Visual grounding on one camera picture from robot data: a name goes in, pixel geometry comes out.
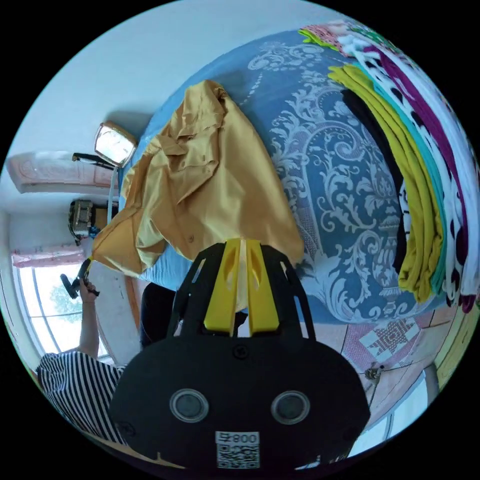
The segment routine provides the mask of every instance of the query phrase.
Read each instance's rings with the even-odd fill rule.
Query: blue bedspread
[[[376,143],[327,75],[350,62],[303,43],[296,31],[255,40],[189,78],[153,115],[124,172],[168,122],[187,87],[214,80],[262,138],[305,243],[297,272],[318,323],[404,318],[444,303],[418,305],[398,288],[392,267],[401,221],[394,183]],[[171,290],[191,263],[170,246],[142,278]]]

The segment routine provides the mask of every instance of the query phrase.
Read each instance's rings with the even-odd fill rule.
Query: pink curtain
[[[59,265],[81,264],[85,253],[75,243],[64,243],[58,246],[37,246],[29,249],[13,250],[11,253],[13,266],[18,269],[57,267]]]

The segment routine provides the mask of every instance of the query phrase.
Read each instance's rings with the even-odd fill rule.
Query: handle
[[[87,288],[87,290],[91,293],[91,294],[94,294],[96,297],[98,297],[100,295],[100,292],[99,291],[96,291],[96,290],[89,290]]]

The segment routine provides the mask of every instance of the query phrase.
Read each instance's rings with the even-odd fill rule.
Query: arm
[[[80,345],[76,350],[97,359],[100,346],[97,311],[95,310],[97,297],[90,293],[87,287],[90,290],[96,290],[95,285],[85,285],[83,280],[80,280],[80,297],[82,300],[81,331]]]
[[[83,302],[81,309],[80,345],[78,351],[96,359],[99,356],[99,327],[95,303]]]

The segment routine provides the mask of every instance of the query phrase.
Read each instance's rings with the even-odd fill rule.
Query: qr code
[[[258,432],[217,431],[215,440],[219,469],[260,468]]]

